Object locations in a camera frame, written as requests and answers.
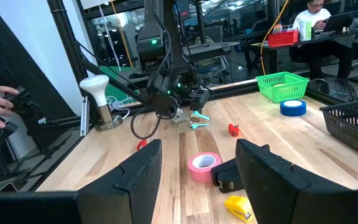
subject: blue tape roll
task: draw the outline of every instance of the blue tape roll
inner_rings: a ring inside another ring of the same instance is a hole
[[[306,103],[302,100],[287,100],[281,102],[280,112],[285,116],[302,116],[306,114]]]

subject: red clip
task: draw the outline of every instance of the red clip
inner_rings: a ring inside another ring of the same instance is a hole
[[[239,125],[233,126],[233,124],[229,124],[229,134],[233,137],[239,135]]]
[[[136,150],[139,151],[140,149],[142,149],[143,147],[145,147],[147,145],[147,140],[144,139],[144,140],[141,140],[139,142],[139,144],[136,146]]]

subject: teal clip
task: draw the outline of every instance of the teal clip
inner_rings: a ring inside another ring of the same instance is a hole
[[[205,120],[207,120],[207,121],[209,121],[211,118],[209,118],[209,117],[207,117],[207,116],[205,116],[205,115],[202,115],[202,114],[200,114],[198,111],[194,111],[193,112],[193,115],[195,115],[195,116],[197,116],[197,117],[199,117],[199,118],[203,118],[203,119],[205,119]]]
[[[207,124],[191,124],[190,126],[191,126],[191,128],[196,129],[201,126],[209,126],[209,124],[208,123]]]

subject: yellow cable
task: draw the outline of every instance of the yellow cable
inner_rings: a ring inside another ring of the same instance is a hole
[[[272,27],[270,28],[270,30],[268,30],[265,38],[264,38],[264,41],[262,41],[262,44],[260,45],[260,61],[262,63],[262,70],[264,72],[264,75],[266,75],[266,71],[265,71],[265,65],[264,65],[264,45],[265,45],[265,41],[267,39],[267,36],[269,36],[269,33],[273,30],[274,26],[277,24],[278,20],[281,18],[281,15],[283,14],[288,2],[290,2],[290,0],[287,0],[283,6],[283,9],[281,10],[280,14],[278,15],[276,21],[274,22],[274,24],[272,25]]]
[[[128,46],[127,46],[127,43],[126,43],[126,41],[125,41],[124,33],[123,33],[123,31],[122,31],[122,28],[121,28],[121,22],[120,22],[120,20],[119,20],[118,17],[117,17],[117,11],[116,11],[116,8],[114,7],[114,3],[112,3],[112,0],[110,0],[110,2],[111,2],[112,9],[113,9],[113,11],[114,11],[114,14],[116,15],[116,18],[117,18],[117,20],[118,20],[119,32],[121,33],[121,38],[122,38],[122,41],[123,41],[123,43],[124,43],[125,51],[126,51],[126,53],[127,53],[128,59],[129,59],[129,64],[131,65],[131,68],[133,68],[134,65],[132,64],[131,56],[129,55]]]

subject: tape roll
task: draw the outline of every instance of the tape roll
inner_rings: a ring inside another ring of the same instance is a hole
[[[212,182],[211,169],[222,164],[222,159],[213,152],[204,152],[193,156],[187,163],[192,180],[197,183]]]
[[[287,100],[281,102],[280,112],[285,116],[302,116],[306,114],[306,103],[302,100]]]

